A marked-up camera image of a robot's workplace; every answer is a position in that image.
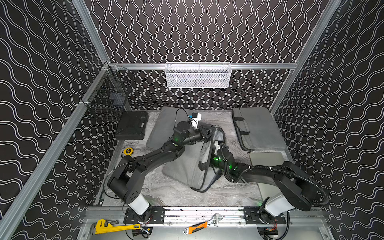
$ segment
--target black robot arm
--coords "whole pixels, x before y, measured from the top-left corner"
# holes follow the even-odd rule
[[[238,163],[225,144],[220,145],[217,155],[224,161],[218,162],[215,167],[222,169],[225,178],[232,183],[242,179],[245,182],[275,185],[293,207],[302,211],[309,211],[312,205],[324,205],[328,202],[327,194],[316,181],[292,162],[285,161],[282,165],[273,167]],[[318,190],[325,199],[322,203],[314,204]]]
[[[112,173],[108,187],[126,204],[133,202],[140,194],[145,176],[160,165],[181,156],[185,145],[209,138],[216,128],[199,126],[194,130],[188,122],[182,121],[174,128],[174,134],[161,148],[139,157],[124,156]]]

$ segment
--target cable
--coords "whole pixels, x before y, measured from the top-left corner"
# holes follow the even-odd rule
[[[315,202],[315,203],[312,204],[312,206],[315,206],[315,207],[317,207],[317,206],[322,206],[322,205],[325,205],[325,204],[327,204],[327,203],[329,202],[329,196],[328,196],[328,194],[327,194],[327,193],[326,193],[326,192],[325,192],[319,185],[317,185],[315,182],[313,182],[313,181],[309,180],[308,178],[303,177],[303,176],[301,176],[301,175],[299,175],[299,174],[297,174],[297,173],[295,173],[295,172],[288,171],[288,170],[284,170],[284,169],[278,169],[278,168],[268,167],[268,166],[263,166],[263,165],[251,166],[251,167],[249,167],[249,168],[243,170],[243,171],[240,173],[240,175],[237,177],[236,180],[233,180],[233,181],[232,181],[232,180],[229,180],[229,181],[232,182],[232,183],[237,183],[237,182],[240,180],[241,176],[242,176],[245,172],[247,172],[247,171],[249,171],[249,170],[252,170],[252,169],[256,169],[256,168],[258,168],[258,169],[266,169],[266,170],[271,170],[271,171],[274,171],[274,172],[280,172],[280,173],[283,173],[283,174],[286,174],[286,175],[291,175],[291,176],[296,177],[296,178],[299,178],[299,179],[301,179],[301,180],[303,180],[303,181],[305,181],[305,182],[311,184],[311,185],[314,186],[315,188],[317,188],[317,189],[321,192],[321,194],[324,196],[324,200],[323,200],[322,202]]]
[[[132,239],[130,236],[128,236],[127,230],[125,230],[125,234],[127,235],[127,237],[128,237],[130,240],[134,240],[134,239]]]
[[[175,124],[173,125],[174,128],[176,127],[177,112],[178,112],[179,110],[181,110],[181,109],[184,110],[185,114],[187,115],[187,117],[188,117],[188,119],[189,119],[189,115],[188,115],[187,111],[186,111],[184,108],[179,108],[178,110],[176,110],[176,113],[175,113]]]
[[[122,207],[121,207],[121,211],[122,211],[122,213],[124,213],[124,217],[125,217],[124,205],[125,205],[125,203],[123,203],[123,205],[122,205]]]
[[[289,223],[290,223],[290,220],[289,220],[289,211],[287,211],[287,228],[285,229],[283,235],[281,235],[281,237],[279,237],[279,238],[276,239],[276,240],[282,240],[283,238],[285,238],[285,236],[286,236],[287,233],[288,233]]]
[[[226,148],[225,143],[220,143],[221,155],[223,155],[224,161],[226,162],[226,161],[227,161],[227,158],[224,156],[223,148]]]
[[[197,124],[197,122],[196,122],[195,119],[189,117],[187,111],[186,111],[184,108],[179,108],[178,110],[176,110],[176,113],[175,113],[175,124],[173,125],[174,128],[176,127],[177,112],[178,112],[180,109],[184,110],[185,114],[187,115],[188,120],[189,120],[189,119],[192,119],[193,121],[195,121],[196,126],[199,126],[199,125]]]
[[[112,199],[120,199],[120,198],[118,198],[118,197],[111,197],[111,196],[109,196],[109,195],[107,194],[107,192],[105,191],[105,182],[107,181],[108,176],[109,176],[109,175],[110,175],[116,168],[121,167],[121,166],[126,165],[126,164],[129,164],[129,163],[132,163],[132,162],[134,162],[134,161],[129,161],[129,162],[127,162],[127,163],[120,164],[120,165],[118,165],[117,167],[115,167],[114,169],[112,169],[112,170],[107,174],[107,176],[105,177],[105,181],[104,181],[104,183],[103,183],[103,192],[105,193],[105,195],[107,195],[107,197],[110,197],[110,198],[112,198]]]

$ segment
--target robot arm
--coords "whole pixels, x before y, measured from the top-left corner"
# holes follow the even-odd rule
[[[294,208],[309,211],[311,206],[324,205],[329,200],[326,192],[316,181],[292,162],[284,162],[273,167],[237,163],[225,144],[220,145],[217,155],[224,161],[213,161],[213,164],[223,170],[228,181],[236,183],[241,178],[245,182],[261,182],[275,185],[280,189],[280,194],[266,198],[259,209],[260,220],[264,223],[273,222],[273,217],[285,211]],[[321,203],[313,203],[317,191],[324,195],[324,201]]]
[[[119,163],[120,167],[112,173],[108,187],[144,222],[149,217],[147,211],[149,204],[140,193],[145,176],[160,165],[180,157],[185,150],[185,145],[205,140],[215,131],[216,128],[207,126],[200,126],[194,130],[190,123],[179,122],[174,128],[172,137],[160,149],[139,157],[130,155],[123,157]],[[213,158],[210,164],[221,169],[228,181],[236,183],[242,178],[246,182],[275,185],[281,190],[281,195],[267,198],[260,207],[262,222],[268,223],[272,221],[273,216],[294,208],[309,211],[318,190],[325,196],[325,202],[318,205],[323,205],[328,200],[326,193],[317,186],[315,181],[291,162],[284,162],[274,167],[238,163],[224,143],[220,144],[217,155],[224,161]]]
[[[194,130],[188,122],[179,122],[174,134],[161,148],[139,157],[126,155],[108,180],[108,187],[138,215],[145,213],[148,202],[140,194],[145,176],[160,165],[173,161],[181,156],[185,145],[209,138],[216,128],[200,126]]]

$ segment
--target black wire basket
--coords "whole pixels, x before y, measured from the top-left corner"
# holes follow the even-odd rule
[[[86,103],[90,115],[97,120],[119,121],[127,103],[128,92],[134,73],[129,78],[119,78],[108,71],[93,92],[91,102]]]

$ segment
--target gray bag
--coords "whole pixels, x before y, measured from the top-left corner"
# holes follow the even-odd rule
[[[173,134],[175,124],[175,113],[177,108],[163,107],[155,123],[155,126],[147,140],[146,146],[153,150],[159,149],[165,141]],[[186,109],[188,114],[193,110]],[[188,117],[181,109],[177,112],[176,124],[180,121],[187,121]],[[186,145],[184,153],[175,161],[168,162],[163,168],[163,174],[179,181],[191,189],[205,192],[220,178],[209,167],[214,141],[225,141],[222,131],[216,131],[210,139],[196,144]]]
[[[233,108],[233,123],[244,151],[285,150],[280,130],[266,108]]]

